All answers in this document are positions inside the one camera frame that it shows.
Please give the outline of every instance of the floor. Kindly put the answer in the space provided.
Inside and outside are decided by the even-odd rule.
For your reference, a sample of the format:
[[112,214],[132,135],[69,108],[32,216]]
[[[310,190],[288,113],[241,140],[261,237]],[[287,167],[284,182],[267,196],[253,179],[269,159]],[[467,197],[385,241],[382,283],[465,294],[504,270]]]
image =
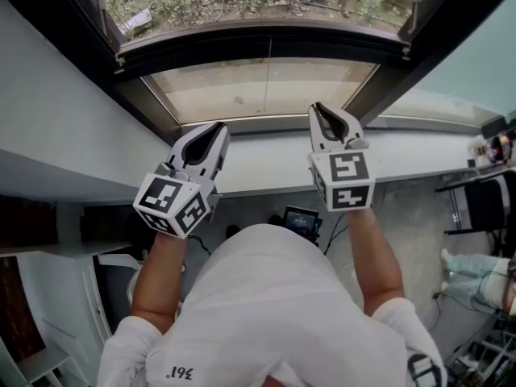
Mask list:
[[[483,233],[455,236],[443,233],[444,230],[453,229],[454,223],[448,195],[434,192],[434,188],[439,185],[441,183],[438,177],[379,184],[373,198],[373,209],[401,265],[406,296],[415,304],[427,328],[434,326],[439,316],[432,294],[443,280],[439,262],[440,248],[444,246],[453,254],[489,253],[489,242]],[[321,249],[326,248],[340,213],[329,214],[315,191],[223,199],[218,204],[212,223],[203,222],[196,228],[195,234],[213,251],[225,240],[227,225],[236,224],[244,228],[256,223],[266,223],[273,214],[283,215],[287,205],[320,212],[323,223],[318,242]],[[97,208],[94,213],[104,214],[98,218],[102,219],[101,224],[106,231],[114,213],[127,215],[129,211],[131,208],[127,206],[105,207],[105,210]],[[340,231],[345,225],[344,217],[336,230]],[[346,231],[333,241],[327,256],[335,271],[340,272],[339,278],[348,292],[361,305],[362,298],[353,267],[342,269],[352,262]],[[185,258],[187,269],[183,276],[182,297],[191,289],[207,257],[200,244],[190,239]],[[466,310],[450,298],[440,298],[439,305],[442,314],[431,334],[443,358],[446,358],[473,335],[488,316]]]

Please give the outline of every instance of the shelf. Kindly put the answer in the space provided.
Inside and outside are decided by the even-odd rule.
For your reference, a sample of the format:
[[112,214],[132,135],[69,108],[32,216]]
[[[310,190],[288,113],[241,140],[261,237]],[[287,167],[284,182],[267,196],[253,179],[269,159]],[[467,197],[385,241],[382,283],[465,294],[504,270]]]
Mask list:
[[91,242],[91,243],[56,243],[52,245],[37,245],[34,247],[2,248],[0,258],[4,256],[17,256],[28,252],[46,252],[67,258],[82,258],[94,256],[106,252],[117,251],[130,247],[128,242]]
[[79,380],[72,373],[61,370],[61,376],[57,378],[63,387],[86,387],[84,381]]
[[48,347],[20,361],[18,368],[27,381],[33,383],[54,368],[62,365],[69,358],[70,356],[60,348]]

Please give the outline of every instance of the white cabinet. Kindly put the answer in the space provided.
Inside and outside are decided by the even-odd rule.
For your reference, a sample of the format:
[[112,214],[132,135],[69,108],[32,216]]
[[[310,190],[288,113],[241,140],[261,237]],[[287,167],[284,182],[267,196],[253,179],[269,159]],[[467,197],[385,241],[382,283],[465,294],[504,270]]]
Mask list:
[[70,365],[76,373],[81,373],[71,355],[55,346],[46,347],[15,363],[0,339],[0,381],[6,387],[27,387],[41,379],[46,379],[54,387],[85,387],[85,378],[75,377],[67,368]]
[[111,336],[98,290],[94,257],[127,243],[24,248],[20,276],[35,324],[47,347],[56,345],[77,367],[67,369],[95,386],[102,349]]

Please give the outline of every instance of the shoe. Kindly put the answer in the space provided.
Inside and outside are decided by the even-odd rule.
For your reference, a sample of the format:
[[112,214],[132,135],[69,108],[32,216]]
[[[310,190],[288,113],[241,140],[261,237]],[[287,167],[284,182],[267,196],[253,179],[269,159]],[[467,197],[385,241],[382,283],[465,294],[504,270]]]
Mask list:
[[268,219],[268,223],[270,225],[276,225],[277,227],[280,227],[283,223],[283,218],[280,215],[273,215]]
[[443,271],[447,270],[447,262],[453,257],[452,254],[446,249],[441,249],[441,252],[439,253],[439,259],[441,260],[441,269]]
[[439,253],[439,257],[442,261],[447,262],[450,258],[452,258],[452,254],[446,249],[441,249],[441,252]]
[[226,228],[226,239],[230,239],[232,236],[238,234],[240,231],[240,228],[236,225],[230,225]]

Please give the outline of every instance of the white wall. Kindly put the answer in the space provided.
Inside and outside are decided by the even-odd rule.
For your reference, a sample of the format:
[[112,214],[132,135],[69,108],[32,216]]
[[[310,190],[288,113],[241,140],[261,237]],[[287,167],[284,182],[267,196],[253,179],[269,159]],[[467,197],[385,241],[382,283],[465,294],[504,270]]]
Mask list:
[[0,0],[0,25],[0,149],[139,187],[169,146],[79,72],[7,0]]
[[414,88],[508,115],[516,110],[516,0],[505,0]]
[[0,195],[38,201],[131,202],[138,188],[0,150]]
[[[366,131],[377,181],[449,173],[468,167],[469,135],[410,131]],[[222,172],[215,179],[226,195],[312,189],[308,132],[231,138]]]

